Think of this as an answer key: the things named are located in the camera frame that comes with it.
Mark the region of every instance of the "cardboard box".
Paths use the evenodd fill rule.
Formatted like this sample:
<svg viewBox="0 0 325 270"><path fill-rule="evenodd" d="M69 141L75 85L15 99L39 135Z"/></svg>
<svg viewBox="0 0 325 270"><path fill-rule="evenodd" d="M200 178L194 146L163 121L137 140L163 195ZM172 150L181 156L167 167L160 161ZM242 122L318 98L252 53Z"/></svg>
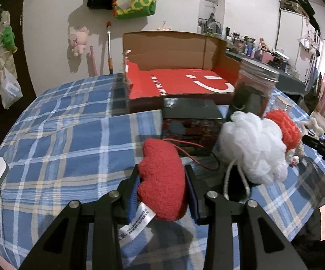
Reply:
<svg viewBox="0 0 325 270"><path fill-rule="evenodd" d="M208 156L225 122L213 100L164 98L161 139L171 138L199 144L172 142L192 156Z"/></svg>
<svg viewBox="0 0 325 270"><path fill-rule="evenodd" d="M162 109L164 97L212 99L228 105L234 86L223 79L226 42L174 31L125 33L126 96L130 112Z"/></svg>
<svg viewBox="0 0 325 270"><path fill-rule="evenodd" d="M228 57L227 55L224 56L222 59L222 64L219 66L220 74L224 75L224 79L235 86L237 79L239 78L239 71L240 71L241 61L238 62L233 58Z"/></svg>

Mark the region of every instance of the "bottle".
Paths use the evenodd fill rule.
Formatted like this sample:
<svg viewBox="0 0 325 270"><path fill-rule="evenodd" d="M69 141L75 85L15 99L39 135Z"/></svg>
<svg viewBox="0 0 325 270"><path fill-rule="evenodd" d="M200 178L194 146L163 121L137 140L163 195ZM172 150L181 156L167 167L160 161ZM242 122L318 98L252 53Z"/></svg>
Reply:
<svg viewBox="0 0 325 270"><path fill-rule="evenodd" d="M255 53L255 59L259 60L260 59L260 54L262 53L261 49L261 43L258 44L257 51Z"/></svg>
<svg viewBox="0 0 325 270"><path fill-rule="evenodd" d="M249 43L248 46L247 46L247 53L246 55L247 56L251 56L251 52L252 52L252 43Z"/></svg>
<svg viewBox="0 0 325 270"><path fill-rule="evenodd" d="M256 53L256 48L253 48L250 57L255 58L255 53Z"/></svg>

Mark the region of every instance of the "black box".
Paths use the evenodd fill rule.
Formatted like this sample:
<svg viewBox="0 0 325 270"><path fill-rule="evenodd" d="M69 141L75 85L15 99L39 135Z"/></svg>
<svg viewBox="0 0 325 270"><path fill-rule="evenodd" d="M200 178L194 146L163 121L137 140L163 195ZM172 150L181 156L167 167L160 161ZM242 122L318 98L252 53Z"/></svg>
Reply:
<svg viewBox="0 0 325 270"><path fill-rule="evenodd" d="M164 98L161 139L172 138L204 146L176 143L192 156L208 156L225 123L213 100Z"/></svg>

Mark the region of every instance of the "bed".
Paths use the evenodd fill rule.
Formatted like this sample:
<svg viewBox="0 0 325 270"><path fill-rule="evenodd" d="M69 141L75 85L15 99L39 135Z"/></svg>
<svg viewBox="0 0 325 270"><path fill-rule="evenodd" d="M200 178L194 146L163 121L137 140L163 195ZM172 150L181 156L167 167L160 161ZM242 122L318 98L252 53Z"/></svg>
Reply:
<svg viewBox="0 0 325 270"><path fill-rule="evenodd" d="M278 94L285 96L275 90L271 102ZM219 109L226 114L226 106ZM296 105L290 116L296 122L308 118ZM127 113L120 75L87 78L44 92L21 114L0 147L10 169L1 188L0 256L18 269L69 201L91 202L116 189L141 161L144 140L159 135L160 129L159 110ZM252 199L290 241L325 197L325 162L315 150L305 147L305 152L306 161L289 167L285 182L252 189ZM199 178L219 177L194 168ZM189 211L174 223L154 219L121 249L123 267L202 269L207 231L207 226L193 223ZM236 228L234 240L237 250ZM238 269L237 251L234 257ZM91 260L90 247L87 258Z"/></svg>

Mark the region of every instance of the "white cable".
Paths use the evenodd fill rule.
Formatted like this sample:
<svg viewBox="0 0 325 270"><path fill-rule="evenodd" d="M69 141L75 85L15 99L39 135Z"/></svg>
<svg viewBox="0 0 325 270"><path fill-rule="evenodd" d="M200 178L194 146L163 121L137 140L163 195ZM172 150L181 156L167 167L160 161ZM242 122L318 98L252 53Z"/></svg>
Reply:
<svg viewBox="0 0 325 270"><path fill-rule="evenodd" d="M245 191L246 191L246 198L243 201L241 201L241 203L245 203L250 198L250 186L247 182L247 179L245 177L243 170L241 169L240 163L236 159L234 159L230 162L230 164L228 165L228 168L226 170L223 193L224 193L224 197L226 198L226 200L229 200L228 189L229 189L230 173L231 173L232 167L235 165L236 162L237 162L237 171L239 172L239 175L241 177L242 183L245 186Z"/></svg>
<svg viewBox="0 0 325 270"><path fill-rule="evenodd" d="M4 248L5 255L6 255L7 259L9 259L10 264L12 265L12 262L10 260L10 257L7 254L7 251L6 251L6 248L5 248L5 242L4 242L4 233L3 233L3 199L1 198L1 193L0 193L0 234L1 234L2 246Z"/></svg>

